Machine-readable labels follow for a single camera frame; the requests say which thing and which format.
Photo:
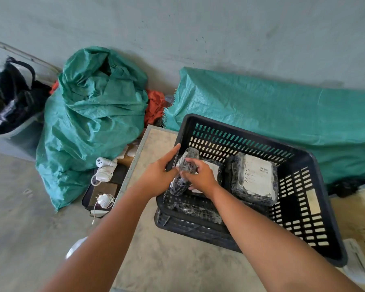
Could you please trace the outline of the person's left hand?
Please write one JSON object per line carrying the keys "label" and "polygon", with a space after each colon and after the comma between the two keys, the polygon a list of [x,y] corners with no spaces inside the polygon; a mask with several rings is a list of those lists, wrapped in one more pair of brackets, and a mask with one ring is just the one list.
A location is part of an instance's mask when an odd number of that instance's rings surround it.
{"label": "person's left hand", "polygon": [[174,146],[160,159],[151,163],[133,186],[136,192],[153,198],[165,192],[175,177],[168,177],[166,167],[180,149],[180,143]]}

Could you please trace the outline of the person's right hand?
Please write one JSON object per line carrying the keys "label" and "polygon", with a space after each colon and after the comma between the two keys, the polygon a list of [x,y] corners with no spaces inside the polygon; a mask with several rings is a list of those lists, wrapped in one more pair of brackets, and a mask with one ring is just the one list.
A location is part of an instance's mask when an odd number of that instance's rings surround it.
{"label": "person's right hand", "polygon": [[214,178],[212,169],[205,162],[196,158],[187,158],[186,160],[197,165],[197,174],[199,174],[197,184],[192,186],[192,188],[201,191],[207,198],[212,200],[214,194],[221,189],[221,186]]}

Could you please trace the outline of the black grey parcel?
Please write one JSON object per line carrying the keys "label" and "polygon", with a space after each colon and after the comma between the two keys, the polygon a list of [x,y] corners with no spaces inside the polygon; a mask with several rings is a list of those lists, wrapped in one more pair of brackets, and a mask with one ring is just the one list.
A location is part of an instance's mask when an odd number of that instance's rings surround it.
{"label": "black grey parcel", "polygon": [[188,162],[186,160],[187,158],[199,158],[199,151],[193,147],[189,147],[177,161],[175,167],[179,169],[179,174],[175,176],[169,187],[169,191],[173,196],[181,196],[191,186],[190,181],[182,177],[180,172],[184,171],[196,174],[197,165],[195,163]]}
{"label": "black grey parcel", "polygon": [[223,224],[223,220],[217,210],[211,210],[205,206],[196,206],[190,201],[186,201],[185,198],[182,201],[172,201],[169,199],[167,208],[218,225]]}

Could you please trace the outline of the person's right forearm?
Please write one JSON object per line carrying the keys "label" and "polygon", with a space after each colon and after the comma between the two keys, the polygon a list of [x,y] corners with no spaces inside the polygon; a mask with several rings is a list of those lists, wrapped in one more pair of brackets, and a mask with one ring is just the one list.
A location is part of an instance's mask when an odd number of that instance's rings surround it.
{"label": "person's right forearm", "polygon": [[267,292],[364,292],[290,232],[249,208],[217,182],[201,188]]}

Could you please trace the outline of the flat wrapped parcel white label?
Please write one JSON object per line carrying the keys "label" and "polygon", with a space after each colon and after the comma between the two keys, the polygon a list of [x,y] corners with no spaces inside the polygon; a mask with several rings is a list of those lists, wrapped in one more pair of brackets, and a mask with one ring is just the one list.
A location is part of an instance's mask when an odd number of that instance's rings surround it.
{"label": "flat wrapped parcel white label", "polygon": [[[222,181],[221,181],[221,175],[219,175],[221,173],[220,171],[220,167],[218,165],[216,165],[215,163],[212,163],[212,162],[208,162],[208,161],[203,161],[205,162],[207,165],[209,165],[209,167],[212,169],[213,171],[213,175],[214,175],[214,178],[216,179],[216,181],[219,183],[219,185],[221,186],[222,185]],[[196,193],[202,193],[201,191],[197,190],[197,189],[194,189],[192,188],[191,186],[189,187],[189,190],[192,191],[192,192],[196,192]]]}

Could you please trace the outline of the orange cloth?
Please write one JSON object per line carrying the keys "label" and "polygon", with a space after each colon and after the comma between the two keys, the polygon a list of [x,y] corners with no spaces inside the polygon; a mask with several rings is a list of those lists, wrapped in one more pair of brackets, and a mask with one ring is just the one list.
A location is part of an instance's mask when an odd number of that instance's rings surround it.
{"label": "orange cloth", "polygon": [[144,127],[154,125],[163,117],[164,108],[168,106],[164,93],[147,89],[148,103],[145,110]]}

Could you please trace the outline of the black tray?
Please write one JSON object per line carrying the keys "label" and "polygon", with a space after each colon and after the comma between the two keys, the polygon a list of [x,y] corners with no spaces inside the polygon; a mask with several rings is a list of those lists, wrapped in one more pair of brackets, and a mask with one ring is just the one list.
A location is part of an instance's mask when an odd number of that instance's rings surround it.
{"label": "black tray", "polygon": [[89,184],[88,189],[83,195],[81,204],[89,212],[90,216],[90,211],[97,201],[97,196],[107,193],[113,195],[114,198],[117,198],[127,172],[128,168],[118,164],[113,172],[112,179],[109,182],[101,183],[98,186],[92,186],[91,183]]}

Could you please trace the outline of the large wrapped parcel white label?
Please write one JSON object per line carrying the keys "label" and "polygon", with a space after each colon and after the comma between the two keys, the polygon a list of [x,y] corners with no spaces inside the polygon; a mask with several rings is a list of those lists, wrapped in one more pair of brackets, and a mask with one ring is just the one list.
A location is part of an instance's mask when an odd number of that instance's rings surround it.
{"label": "large wrapped parcel white label", "polygon": [[242,152],[230,161],[231,193],[245,202],[273,206],[279,196],[277,166],[271,162]]}

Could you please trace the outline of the bulging green woven sack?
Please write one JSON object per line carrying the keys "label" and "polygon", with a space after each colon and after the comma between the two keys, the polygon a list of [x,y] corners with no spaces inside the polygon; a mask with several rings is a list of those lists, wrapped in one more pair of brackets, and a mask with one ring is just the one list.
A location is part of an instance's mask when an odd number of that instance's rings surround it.
{"label": "bulging green woven sack", "polygon": [[147,74],[111,48],[75,52],[47,99],[36,170],[55,211],[88,188],[97,157],[110,160],[143,131]]}

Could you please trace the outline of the flat green woven sack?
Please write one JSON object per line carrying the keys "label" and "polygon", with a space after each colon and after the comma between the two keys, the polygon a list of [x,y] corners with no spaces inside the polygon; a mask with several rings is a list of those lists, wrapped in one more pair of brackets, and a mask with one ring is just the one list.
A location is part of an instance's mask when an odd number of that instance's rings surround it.
{"label": "flat green woven sack", "polygon": [[365,177],[365,91],[188,67],[179,73],[166,129],[178,131],[185,115],[198,114],[306,149],[326,184]]}

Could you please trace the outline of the black plastic slotted crate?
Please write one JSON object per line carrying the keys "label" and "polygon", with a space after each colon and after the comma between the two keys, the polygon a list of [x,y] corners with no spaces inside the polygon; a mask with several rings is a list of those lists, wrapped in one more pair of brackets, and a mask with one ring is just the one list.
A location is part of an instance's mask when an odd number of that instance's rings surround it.
{"label": "black plastic slotted crate", "polygon": [[[197,149],[204,159],[222,163],[238,152],[273,162],[279,177],[279,198],[267,210],[252,206],[254,210],[299,237],[334,266],[347,264],[347,252],[321,171],[311,153],[197,114],[184,117],[175,143],[181,144],[180,151],[167,169],[188,147]],[[210,222],[175,208],[176,203],[184,203],[216,211],[206,197],[189,191],[174,196],[166,191],[156,197],[156,203],[154,221],[158,228],[242,253],[224,223]]]}

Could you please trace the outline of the white plastic object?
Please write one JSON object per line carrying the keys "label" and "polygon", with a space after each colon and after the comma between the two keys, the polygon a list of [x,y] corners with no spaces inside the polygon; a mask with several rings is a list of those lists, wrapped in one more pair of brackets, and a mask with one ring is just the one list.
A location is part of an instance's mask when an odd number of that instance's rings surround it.
{"label": "white plastic object", "polygon": [[79,239],[76,241],[76,243],[69,249],[67,252],[65,259],[67,260],[81,245],[82,243],[87,239],[88,237],[84,237],[82,239]]}

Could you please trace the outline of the grey plastic tub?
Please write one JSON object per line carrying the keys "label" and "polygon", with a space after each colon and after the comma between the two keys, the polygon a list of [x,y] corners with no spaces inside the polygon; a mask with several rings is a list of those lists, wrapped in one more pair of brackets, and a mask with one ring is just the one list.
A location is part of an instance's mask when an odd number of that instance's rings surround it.
{"label": "grey plastic tub", "polygon": [[[59,67],[0,42],[0,71],[4,66],[5,60],[9,57],[29,64],[36,71],[36,79],[49,86],[53,85],[61,72]],[[40,112],[11,132],[0,134],[0,153],[34,162],[43,121],[44,116]]]}

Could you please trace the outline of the black plastic bag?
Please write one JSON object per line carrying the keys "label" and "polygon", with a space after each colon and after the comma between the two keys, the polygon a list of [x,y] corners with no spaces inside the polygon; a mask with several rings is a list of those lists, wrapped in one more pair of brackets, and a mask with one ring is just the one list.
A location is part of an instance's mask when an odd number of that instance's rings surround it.
{"label": "black plastic bag", "polygon": [[345,177],[327,185],[327,193],[329,196],[345,198],[355,194],[364,185],[365,177]]}

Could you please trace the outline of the white printed paper sheets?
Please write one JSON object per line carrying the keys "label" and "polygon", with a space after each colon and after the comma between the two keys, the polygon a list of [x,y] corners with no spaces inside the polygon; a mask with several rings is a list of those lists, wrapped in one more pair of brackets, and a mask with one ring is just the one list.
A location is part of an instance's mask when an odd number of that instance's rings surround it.
{"label": "white printed paper sheets", "polygon": [[365,255],[355,239],[343,240],[348,262],[342,268],[344,274],[356,284],[365,285]]}

